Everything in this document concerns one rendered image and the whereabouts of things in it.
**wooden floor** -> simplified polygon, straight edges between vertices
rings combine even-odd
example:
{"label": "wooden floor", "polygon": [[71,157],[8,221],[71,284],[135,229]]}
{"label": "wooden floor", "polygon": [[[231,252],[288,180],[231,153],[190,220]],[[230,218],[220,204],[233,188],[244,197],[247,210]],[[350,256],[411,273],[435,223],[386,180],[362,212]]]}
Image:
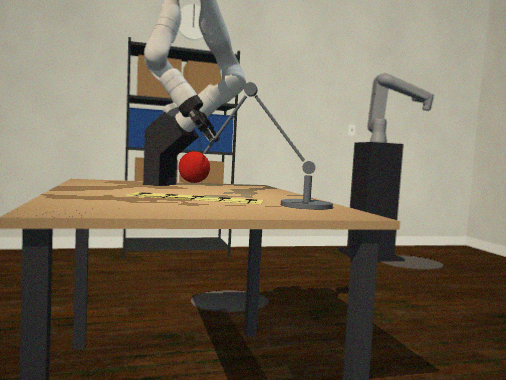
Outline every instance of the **wooden floor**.
{"label": "wooden floor", "polygon": [[[378,265],[371,378],[506,379],[506,258],[468,247],[398,247],[438,270]],[[87,347],[72,350],[72,250],[53,251],[56,379],[341,379],[350,260],[336,247],[263,248],[255,339],[244,313],[192,295],[245,290],[247,248],[91,249]],[[0,251],[0,379],[19,374],[21,252]]]}

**white baseboard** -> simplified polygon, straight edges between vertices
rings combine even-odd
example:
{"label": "white baseboard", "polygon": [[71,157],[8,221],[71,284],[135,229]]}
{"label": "white baseboard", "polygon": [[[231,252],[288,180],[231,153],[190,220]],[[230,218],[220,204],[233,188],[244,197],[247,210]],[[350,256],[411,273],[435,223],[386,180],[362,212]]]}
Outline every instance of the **white baseboard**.
{"label": "white baseboard", "polygon": [[[298,246],[346,246],[347,236],[268,236],[262,237],[264,247],[298,247]],[[123,238],[119,236],[90,236],[90,248],[121,248]],[[244,235],[232,235],[232,247],[247,247],[249,237]],[[462,245],[476,248],[485,252],[506,257],[506,246],[489,243],[483,240],[466,236],[398,236],[397,245]],[[75,236],[53,236],[53,248],[74,248]],[[0,236],[0,249],[21,249],[21,231],[18,237]]]}

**wooden table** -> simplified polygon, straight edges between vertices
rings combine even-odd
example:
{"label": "wooden table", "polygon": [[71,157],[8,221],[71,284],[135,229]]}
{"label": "wooden table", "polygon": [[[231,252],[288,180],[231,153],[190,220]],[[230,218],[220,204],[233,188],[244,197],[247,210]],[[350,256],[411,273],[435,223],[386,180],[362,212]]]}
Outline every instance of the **wooden table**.
{"label": "wooden table", "polygon": [[[21,380],[49,378],[53,229],[76,229],[73,347],[82,349],[89,229],[250,230],[245,333],[252,337],[257,332],[263,229],[396,230],[400,226],[396,220],[340,205],[330,210],[280,205],[282,199],[291,198],[302,196],[263,185],[155,187],[132,181],[69,180],[0,217],[0,228],[23,229]],[[362,244],[352,256],[343,379],[369,379],[377,258],[375,242]]]}

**red sphere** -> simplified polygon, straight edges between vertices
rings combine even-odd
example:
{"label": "red sphere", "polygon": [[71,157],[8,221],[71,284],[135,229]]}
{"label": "red sphere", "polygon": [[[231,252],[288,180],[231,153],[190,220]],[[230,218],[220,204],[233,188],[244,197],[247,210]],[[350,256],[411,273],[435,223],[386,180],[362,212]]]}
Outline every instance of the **red sphere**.
{"label": "red sphere", "polygon": [[179,160],[179,174],[188,182],[201,182],[207,178],[211,164],[200,152],[188,152]]}

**black pedestal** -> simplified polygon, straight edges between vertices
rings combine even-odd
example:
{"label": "black pedestal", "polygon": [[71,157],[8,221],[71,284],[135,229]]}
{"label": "black pedestal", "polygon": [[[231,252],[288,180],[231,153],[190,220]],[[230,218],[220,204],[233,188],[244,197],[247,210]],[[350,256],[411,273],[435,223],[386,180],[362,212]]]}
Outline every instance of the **black pedestal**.
{"label": "black pedestal", "polygon": [[[397,219],[402,144],[355,143],[350,207]],[[396,230],[350,230],[346,254],[353,257],[363,243],[378,243],[378,261],[402,261],[395,255]]]}
{"label": "black pedestal", "polygon": [[165,112],[144,134],[144,185],[169,186],[177,183],[177,156],[198,138],[186,132]]}

